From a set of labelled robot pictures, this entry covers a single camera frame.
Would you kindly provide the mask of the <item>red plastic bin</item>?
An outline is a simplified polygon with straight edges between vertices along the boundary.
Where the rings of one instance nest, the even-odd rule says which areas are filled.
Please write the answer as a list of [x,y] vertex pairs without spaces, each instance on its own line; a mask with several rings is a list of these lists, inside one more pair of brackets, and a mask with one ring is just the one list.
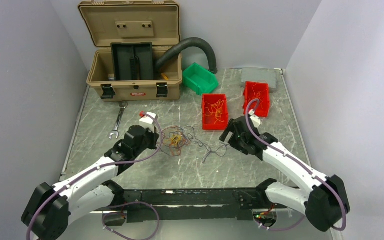
[[243,113],[246,113],[247,105],[250,101],[254,99],[259,100],[258,107],[255,110],[255,114],[258,117],[268,117],[270,110],[270,92],[269,85],[267,83],[259,83],[253,81],[247,81],[245,83],[244,91],[244,104],[243,104]]
[[201,96],[202,129],[224,131],[229,122],[227,97],[223,93],[206,93]]

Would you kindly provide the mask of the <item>green plastic bin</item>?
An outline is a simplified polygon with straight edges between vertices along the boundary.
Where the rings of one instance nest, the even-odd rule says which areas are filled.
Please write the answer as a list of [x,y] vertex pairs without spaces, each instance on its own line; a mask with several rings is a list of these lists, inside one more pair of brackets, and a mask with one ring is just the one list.
[[182,83],[199,96],[210,94],[219,86],[216,76],[197,63],[182,72]]

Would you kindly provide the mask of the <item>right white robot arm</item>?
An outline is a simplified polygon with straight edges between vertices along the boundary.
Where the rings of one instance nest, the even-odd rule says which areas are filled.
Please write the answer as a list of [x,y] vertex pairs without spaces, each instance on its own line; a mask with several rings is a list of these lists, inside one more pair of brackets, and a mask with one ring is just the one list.
[[296,184],[289,187],[269,178],[255,188],[256,203],[262,208],[280,204],[293,209],[321,232],[344,230],[351,210],[344,181],[310,167],[272,134],[259,133],[256,125],[250,116],[230,119],[219,139],[245,155],[270,164]]

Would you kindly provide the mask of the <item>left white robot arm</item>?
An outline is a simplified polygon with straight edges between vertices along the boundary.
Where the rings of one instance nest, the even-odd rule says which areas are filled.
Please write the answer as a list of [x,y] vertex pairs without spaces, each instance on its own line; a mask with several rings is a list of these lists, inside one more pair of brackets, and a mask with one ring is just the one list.
[[155,122],[133,125],[98,161],[64,181],[38,185],[21,215],[27,240],[56,240],[70,224],[100,208],[119,209],[123,188],[113,182],[136,163],[159,152],[162,133]]

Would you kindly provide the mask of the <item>silver combination wrench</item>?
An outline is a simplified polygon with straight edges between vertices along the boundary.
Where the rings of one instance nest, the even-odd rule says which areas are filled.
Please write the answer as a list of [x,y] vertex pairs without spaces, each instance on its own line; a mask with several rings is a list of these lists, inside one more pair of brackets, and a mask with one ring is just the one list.
[[108,137],[110,140],[112,139],[118,139],[119,137],[119,126],[120,126],[120,123],[121,123],[121,119],[123,117],[123,114],[124,114],[124,111],[125,109],[128,107],[128,102],[127,101],[121,101],[119,103],[119,112],[118,112],[118,115],[117,115],[117,119],[115,121],[115,125],[113,127],[113,129],[110,131]]

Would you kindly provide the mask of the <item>black toolbox tray insert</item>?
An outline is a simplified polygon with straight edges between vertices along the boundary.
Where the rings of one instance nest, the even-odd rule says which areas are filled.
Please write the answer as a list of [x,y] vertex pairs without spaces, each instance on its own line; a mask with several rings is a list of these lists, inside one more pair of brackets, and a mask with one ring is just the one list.
[[113,42],[110,47],[116,81],[154,79],[153,45],[151,42]]

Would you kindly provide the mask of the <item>tan plastic toolbox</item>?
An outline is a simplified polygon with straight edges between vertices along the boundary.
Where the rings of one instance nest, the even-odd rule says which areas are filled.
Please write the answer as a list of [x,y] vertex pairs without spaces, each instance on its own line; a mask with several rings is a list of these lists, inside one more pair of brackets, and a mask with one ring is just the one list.
[[180,42],[173,0],[89,0],[78,10],[97,48],[87,84],[104,102],[180,98],[182,57],[156,62]]

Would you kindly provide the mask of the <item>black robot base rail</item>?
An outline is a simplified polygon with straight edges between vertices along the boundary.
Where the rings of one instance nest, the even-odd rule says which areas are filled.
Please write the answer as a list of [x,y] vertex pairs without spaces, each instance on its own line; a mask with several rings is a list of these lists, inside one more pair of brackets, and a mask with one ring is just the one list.
[[155,220],[236,219],[251,221],[254,217],[272,218],[275,210],[284,209],[272,203],[256,188],[198,189],[126,189],[119,192],[105,211],[126,214],[128,223]]

